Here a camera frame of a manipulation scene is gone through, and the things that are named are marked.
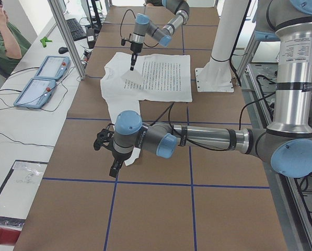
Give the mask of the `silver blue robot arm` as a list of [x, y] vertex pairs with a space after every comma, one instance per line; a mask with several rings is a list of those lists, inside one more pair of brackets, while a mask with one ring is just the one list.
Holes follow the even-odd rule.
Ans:
[[162, 5], [175, 14], [162, 28], [155, 25], [147, 15], [138, 13], [135, 18], [134, 31], [130, 34], [130, 50], [132, 51], [130, 70], [133, 71], [137, 56], [142, 51], [145, 36], [149, 35], [161, 46], [167, 47], [173, 34], [189, 20], [190, 7], [186, 1], [162, 1]]
[[134, 148], [170, 158], [177, 146], [211, 151], [240, 151], [261, 159], [284, 176], [312, 173], [312, 128], [308, 124], [312, 94], [312, 1], [259, 1], [256, 36], [279, 39], [280, 56], [272, 122], [266, 129], [214, 129], [144, 124], [134, 111], [121, 112], [110, 132], [108, 149], [117, 177]]

